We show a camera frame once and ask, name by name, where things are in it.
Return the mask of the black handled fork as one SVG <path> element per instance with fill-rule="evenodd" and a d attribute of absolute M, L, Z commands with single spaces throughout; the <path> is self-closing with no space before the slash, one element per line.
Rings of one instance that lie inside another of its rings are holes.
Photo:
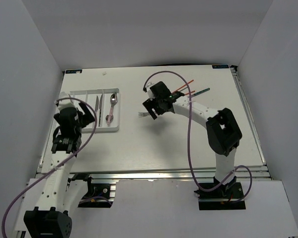
<path fill-rule="evenodd" d="M 143 117 L 147 117 L 150 116 L 150 113 L 148 112 L 138 112 L 138 117 L 143 118 Z"/>

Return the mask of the pink handled knife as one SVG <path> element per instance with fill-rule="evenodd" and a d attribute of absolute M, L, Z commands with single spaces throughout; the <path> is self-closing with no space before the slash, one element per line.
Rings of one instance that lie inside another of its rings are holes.
<path fill-rule="evenodd" d="M 99 109 L 99 97 L 96 96 L 96 102 L 95 102 L 95 113 L 97 114 L 98 113 L 98 109 Z"/>

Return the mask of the green handled spoon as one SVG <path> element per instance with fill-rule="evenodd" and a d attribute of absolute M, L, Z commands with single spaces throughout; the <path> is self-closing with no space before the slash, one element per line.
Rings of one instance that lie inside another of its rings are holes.
<path fill-rule="evenodd" d="M 107 125 L 110 125 L 111 124 L 111 122 L 113 121 L 113 115 L 107 115 L 106 116 L 106 123 L 107 123 Z"/>

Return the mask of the green handled fork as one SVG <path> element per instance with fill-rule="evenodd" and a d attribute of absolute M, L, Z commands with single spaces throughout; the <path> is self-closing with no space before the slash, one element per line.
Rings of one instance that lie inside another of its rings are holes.
<path fill-rule="evenodd" d="M 196 96 L 201 95 L 201 94 L 203 94 L 205 92 L 208 92 L 208 91 L 210 91 L 210 88 L 203 89 L 201 91 L 198 91 L 198 92 L 195 92 L 194 94 L 192 94 L 192 97 L 196 97 Z"/>

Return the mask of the pink handled spoon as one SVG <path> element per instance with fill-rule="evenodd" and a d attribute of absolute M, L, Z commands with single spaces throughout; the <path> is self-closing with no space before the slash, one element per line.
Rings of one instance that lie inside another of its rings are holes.
<path fill-rule="evenodd" d="M 114 109 L 114 106 L 117 104 L 118 102 L 118 96 L 117 96 L 117 93 L 113 93 L 110 97 L 110 111 L 109 111 L 109 114 L 108 115 L 113 115 L 113 109 Z"/>

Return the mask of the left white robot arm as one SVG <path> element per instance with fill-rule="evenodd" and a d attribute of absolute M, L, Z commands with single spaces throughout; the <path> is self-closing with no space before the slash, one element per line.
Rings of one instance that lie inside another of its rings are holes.
<path fill-rule="evenodd" d="M 23 221 L 32 238 L 68 238 L 73 222 L 70 215 L 82 197 L 94 195 L 95 185 L 89 181 L 70 180 L 70 172 L 81 143 L 82 129 L 95 122 L 92 107 L 61 92 L 56 101 L 58 113 L 54 120 L 58 127 L 52 140 L 50 171 L 42 176 L 45 181 L 41 195 L 33 208 L 26 211 Z"/>

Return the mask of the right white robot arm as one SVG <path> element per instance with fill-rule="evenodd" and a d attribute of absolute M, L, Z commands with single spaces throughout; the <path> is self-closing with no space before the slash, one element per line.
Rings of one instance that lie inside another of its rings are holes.
<path fill-rule="evenodd" d="M 198 188 L 203 192 L 215 191 L 221 198 L 227 197 L 232 192 L 232 185 L 236 181 L 235 154 L 242 138 L 241 130 L 232 111 L 228 108 L 222 110 L 203 106 L 181 92 L 172 93 L 162 82 L 149 83 L 143 88 L 149 98 L 143 102 L 143 106 L 153 119 L 166 112 L 185 116 L 188 121 L 187 154 L 188 162 L 194 182 L 197 182 L 193 172 L 190 151 L 191 122 L 194 121 L 207 131 L 210 148 L 216 156 L 216 172 L 214 187 Z"/>

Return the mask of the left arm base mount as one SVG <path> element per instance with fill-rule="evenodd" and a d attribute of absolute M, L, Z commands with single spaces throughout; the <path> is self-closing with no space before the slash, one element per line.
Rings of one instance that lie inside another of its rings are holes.
<path fill-rule="evenodd" d="M 79 208 L 111 208 L 113 197 L 110 195 L 110 183 L 97 182 L 92 174 L 74 174 L 68 182 L 76 180 L 83 181 L 87 188 L 86 194 L 79 202 Z"/>

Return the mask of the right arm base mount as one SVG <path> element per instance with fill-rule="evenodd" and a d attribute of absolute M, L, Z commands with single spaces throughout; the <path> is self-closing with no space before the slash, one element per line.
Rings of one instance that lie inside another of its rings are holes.
<path fill-rule="evenodd" d="M 219 210 L 245 210 L 245 201 L 240 182 L 236 182 L 227 192 L 222 193 L 218 188 L 211 192 L 204 192 L 200 189 L 194 191 L 198 197 L 200 211 L 219 211 Z"/>

